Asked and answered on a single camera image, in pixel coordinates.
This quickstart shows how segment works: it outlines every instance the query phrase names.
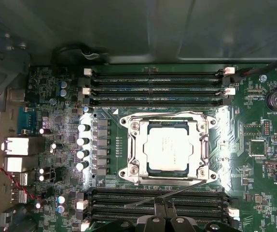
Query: ram slot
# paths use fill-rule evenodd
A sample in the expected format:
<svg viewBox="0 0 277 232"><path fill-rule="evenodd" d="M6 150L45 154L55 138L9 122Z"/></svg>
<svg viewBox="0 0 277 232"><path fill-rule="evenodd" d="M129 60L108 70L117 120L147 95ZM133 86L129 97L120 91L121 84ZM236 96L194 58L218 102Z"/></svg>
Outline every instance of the ram slot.
<svg viewBox="0 0 277 232"><path fill-rule="evenodd" d="M107 90L95 90L92 92L90 97L110 97L110 98L132 98L136 97L216 97L217 94L221 94L221 90L183 90L183 91L175 91L173 89L169 91L160 91L160 90L130 90L130 91L113 91L112 89Z"/></svg>
<svg viewBox="0 0 277 232"><path fill-rule="evenodd" d="M99 82L99 81L92 81L91 87L111 87L111 88L118 88L118 87L154 87L154 88L163 88L163 87L217 87L220 86L220 81L191 81L191 80L183 80L183 81L172 81L170 79L162 79L161 81L153 81L153 80L146 80L146 81L109 81L109 82Z"/></svg>
<svg viewBox="0 0 277 232"><path fill-rule="evenodd" d="M106 204L106 205L124 205L128 203L135 203L145 200L146 198L128 198L128 197L104 197L93 196L90 200L91 204ZM204 208L204 209L218 209L221 206L221 201L217 200L184 200L173 198L176 208ZM142 204L142 206L153 207L153 202Z"/></svg>
<svg viewBox="0 0 277 232"><path fill-rule="evenodd" d="M132 221L133 223L136 223L138 218L139 217L136 217L136 216L121 217L121 216L104 216L104 215L98 215L98 214L95 214L91 217L91 219L93 221L114 221L117 219L126 219L129 221ZM213 218L207 218L205 220L202 220L201 218L196 218L195 221L199 225L205 225L205 224L207 224L211 221L215 221L215 220Z"/></svg>
<svg viewBox="0 0 277 232"><path fill-rule="evenodd" d="M163 100L163 101L153 101L153 100L108 100L108 99L91 99L89 98L87 103L94 107L163 107L170 105L171 107L186 107L186 106L204 106L204 107L215 107L226 105L223 99L218 98L216 100Z"/></svg>
<svg viewBox="0 0 277 232"><path fill-rule="evenodd" d="M102 72L102 73L96 73L93 72L93 76L95 77L143 77L143 76L154 76L154 77L180 77L180 76L186 76L186 77L211 77L211 78L218 78L221 76L218 72Z"/></svg>
<svg viewBox="0 0 277 232"><path fill-rule="evenodd" d="M120 196L120 197L133 197L133 196L144 196L144 197L157 197L167 193L172 192L171 190L151 190L151 189L133 189L133 188L102 188L102 187L90 187L86 194L90 197L94 195L103 195L103 196ZM215 191L199 191L199 190L189 190L177 193L174 195L174 198L186 196L186 197L213 197L213 198L222 198L227 197L224 192L215 192Z"/></svg>

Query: mounting screw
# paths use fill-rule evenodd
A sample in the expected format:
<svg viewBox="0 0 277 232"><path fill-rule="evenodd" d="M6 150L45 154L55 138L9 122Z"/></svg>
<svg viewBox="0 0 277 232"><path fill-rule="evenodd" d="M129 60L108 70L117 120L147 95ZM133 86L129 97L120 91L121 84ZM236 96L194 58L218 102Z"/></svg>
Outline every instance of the mounting screw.
<svg viewBox="0 0 277 232"><path fill-rule="evenodd" d="M199 173L200 173L200 176L205 176L205 171L204 171L204 169L200 169L200 170L199 170Z"/></svg>
<svg viewBox="0 0 277 232"><path fill-rule="evenodd" d="M179 217L179 218L176 219L176 221L177 221L178 223L183 223L183 222L185 221L185 219Z"/></svg>
<svg viewBox="0 0 277 232"><path fill-rule="evenodd" d="M217 224L211 224L210 227L213 229L213 230L218 230L220 229L220 227L217 225Z"/></svg>
<svg viewBox="0 0 277 232"><path fill-rule="evenodd" d="M139 169L136 166L133 166L130 170L130 173L133 174L133 175L135 175L138 172L139 172Z"/></svg>
<svg viewBox="0 0 277 232"><path fill-rule="evenodd" d="M121 227L128 227L129 226L129 223L128 222L123 222L120 224Z"/></svg>
<svg viewBox="0 0 277 232"><path fill-rule="evenodd" d="M262 83L266 82L267 81L267 76L266 75L259 76L259 81L262 82Z"/></svg>
<svg viewBox="0 0 277 232"><path fill-rule="evenodd" d="M137 123L137 122L132 122L132 123L131 123L131 128L132 128L133 130L137 130L137 129L139 128L139 123Z"/></svg>

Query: integrated circuit chip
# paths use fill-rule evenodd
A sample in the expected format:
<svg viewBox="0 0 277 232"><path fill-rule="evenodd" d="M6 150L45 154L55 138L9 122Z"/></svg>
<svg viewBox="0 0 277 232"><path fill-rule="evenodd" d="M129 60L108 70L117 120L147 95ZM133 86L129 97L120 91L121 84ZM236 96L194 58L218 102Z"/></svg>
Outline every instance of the integrated circuit chip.
<svg viewBox="0 0 277 232"><path fill-rule="evenodd" d="M265 156L266 155L266 144L265 140L250 140L249 141L249 156Z"/></svg>
<svg viewBox="0 0 277 232"><path fill-rule="evenodd" d="M74 135L69 135L68 136L68 142L69 143L75 143L75 136Z"/></svg>
<svg viewBox="0 0 277 232"><path fill-rule="evenodd" d="M254 202L259 203L259 204L262 204L262 202L263 202L263 197L260 196L260 195L255 195L255 196L254 196Z"/></svg>

